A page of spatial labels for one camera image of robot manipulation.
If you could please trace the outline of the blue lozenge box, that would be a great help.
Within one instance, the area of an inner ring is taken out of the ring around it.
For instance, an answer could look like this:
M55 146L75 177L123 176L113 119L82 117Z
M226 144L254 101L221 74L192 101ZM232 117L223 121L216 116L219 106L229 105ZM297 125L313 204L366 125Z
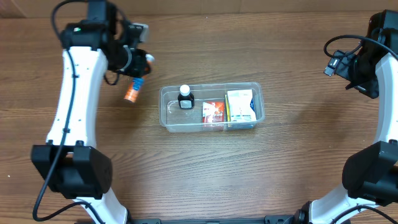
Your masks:
M230 123L247 123L257 121L252 95L227 94L227 121Z

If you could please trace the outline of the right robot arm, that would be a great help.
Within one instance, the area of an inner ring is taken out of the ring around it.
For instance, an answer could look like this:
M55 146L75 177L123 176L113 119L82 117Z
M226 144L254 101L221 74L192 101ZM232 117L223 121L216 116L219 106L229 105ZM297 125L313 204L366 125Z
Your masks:
M354 50L326 53L330 61L324 73L338 75L349 81L347 89L379 100L374 141L346 160L339 186L294 215L268 216L266 223L350 223L365 211L395 223L379 207L397 202L397 12L374 14L367 34L354 39L359 40Z

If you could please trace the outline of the red white medicine box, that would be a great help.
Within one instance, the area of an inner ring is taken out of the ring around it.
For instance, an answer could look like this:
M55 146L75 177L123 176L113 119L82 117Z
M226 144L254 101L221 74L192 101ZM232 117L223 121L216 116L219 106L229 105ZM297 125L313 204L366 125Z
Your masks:
M224 102L204 101L202 109L202 124L205 129L224 129Z

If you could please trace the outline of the orange effervescent tablet tube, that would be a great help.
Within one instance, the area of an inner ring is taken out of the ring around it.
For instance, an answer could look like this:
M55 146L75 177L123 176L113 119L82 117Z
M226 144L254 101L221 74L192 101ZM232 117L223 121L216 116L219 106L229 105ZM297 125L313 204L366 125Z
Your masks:
M133 78L130 83L129 88L127 89L126 94L124 95L124 99L129 101L130 103L135 103L137 101L137 97L139 92L144 84L145 77L151 71L151 64L155 61L155 58L151 54L146 54L146 62L147 66L144 69L144 75L139 78Z

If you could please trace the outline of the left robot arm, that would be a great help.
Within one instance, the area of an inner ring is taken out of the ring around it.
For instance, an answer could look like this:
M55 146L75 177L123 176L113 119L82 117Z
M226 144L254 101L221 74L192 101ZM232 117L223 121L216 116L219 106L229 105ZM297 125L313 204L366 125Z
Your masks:
M95 223L132 222L112 190L111 159L96 147L96 112L108 71L132 78L127 98L136 100L154 61L138 48L147 30L109 1L88 1L86 19L56 31L63 49L63 80L45 144L31 150L31 161L44 179L32 211L35 221L40 221L45 191L51 190L72 207L83 207Z

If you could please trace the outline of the white plaster box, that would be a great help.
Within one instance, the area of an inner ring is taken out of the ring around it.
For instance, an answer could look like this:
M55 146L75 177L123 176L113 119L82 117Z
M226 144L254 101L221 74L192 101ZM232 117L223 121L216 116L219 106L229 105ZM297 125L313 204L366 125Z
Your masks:
M231 121L256 121L251 89L231 90L227 92L227 97Z

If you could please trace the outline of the dark syrup bottle white cap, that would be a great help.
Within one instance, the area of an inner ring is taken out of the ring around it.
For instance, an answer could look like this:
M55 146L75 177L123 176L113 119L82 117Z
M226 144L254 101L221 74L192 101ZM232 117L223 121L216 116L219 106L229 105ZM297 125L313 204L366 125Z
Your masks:
M182 85L180 87L180 93L177 99L179 107L183 110L190 110L195 105L194 95L188 85Z

